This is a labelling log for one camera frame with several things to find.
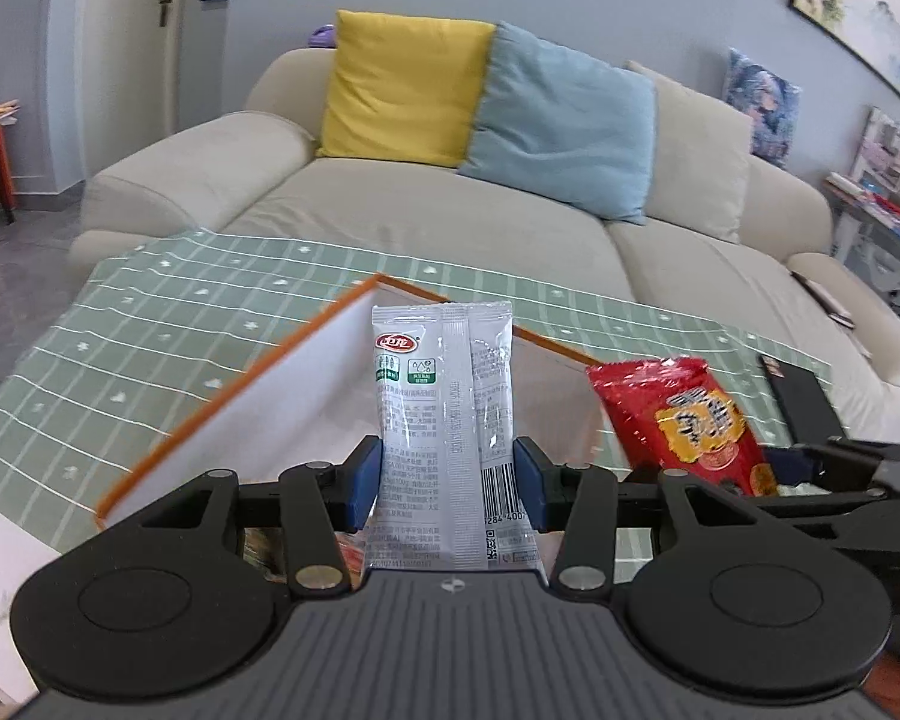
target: green checkered tablecloth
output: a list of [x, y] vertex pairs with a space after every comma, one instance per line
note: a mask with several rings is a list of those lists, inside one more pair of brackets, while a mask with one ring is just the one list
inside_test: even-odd
[[[377, 271], [451, 300], [509, 299], [521, 326], [601, 360], [704, 357], [761, 442], [788, 437], [756, 351], [829, 386], [824, 362], [708, 319], [442, 262], [197, 230], [102, 262], [0, 386], [0, 512], [56, 550], [85, 541], [103, 493], [176, 425]], [[608, 425], [600, 452], [625, 472]], [[622, 536], [625, 578], [650, 557], [645, 536]]]

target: red snack packet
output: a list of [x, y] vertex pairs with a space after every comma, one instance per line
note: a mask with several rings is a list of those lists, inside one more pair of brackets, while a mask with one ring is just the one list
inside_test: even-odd
[[744, 495], [775, 495], [773, 469], [706, 360], [637, 360], [587, 369], [636, 469], [685, 469]]

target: red logo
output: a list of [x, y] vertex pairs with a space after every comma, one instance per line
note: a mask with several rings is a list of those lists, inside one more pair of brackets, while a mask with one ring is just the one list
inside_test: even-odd
[[377, 336], [375, 346], [378, 349], [386, 349], [389, 352], [406, 354], [407, 352], [412, 352], [418, 344], [414, 338], [405, 336], [403, 333], [384, 333], [382, 336]]

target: white snack packet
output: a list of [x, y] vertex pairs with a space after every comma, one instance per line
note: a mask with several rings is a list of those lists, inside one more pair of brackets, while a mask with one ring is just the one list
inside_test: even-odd
[[368, 567], [539, 567], [512, 473], [512, 309], [373, 309], [384, 440]]

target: beige sofa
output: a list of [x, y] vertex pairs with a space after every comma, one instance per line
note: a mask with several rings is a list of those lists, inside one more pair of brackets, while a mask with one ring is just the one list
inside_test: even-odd
[[[832, 223], [816, 190], [744, 153], [749, 176], [735, 244], [655, 218], [643, 227], [603, 223], [440, 167], [314, 159], [332, 61], [331, 50], [289, 52], [260, 79], [247, 111], [178, 133], [91, 180], [74, 272], [85, 278], [103, 258], [203, 226], [520, 274], [710, 317], [799, 348], [832, 365], [833, 399], [851, 435], [900, 442], [900, 320], [823, 253]], [[703, 124], [741, 116], [728, 110]], [[658, 161], [668, 125], [661, 114]], [[671, 138], [667, 148], [681, 143]], [[697, 200], [679, 202], [685, 212]], [[648, 214], [655, 215], [650, 204]], [[788, 269], [852, 310], [871, 360]]]

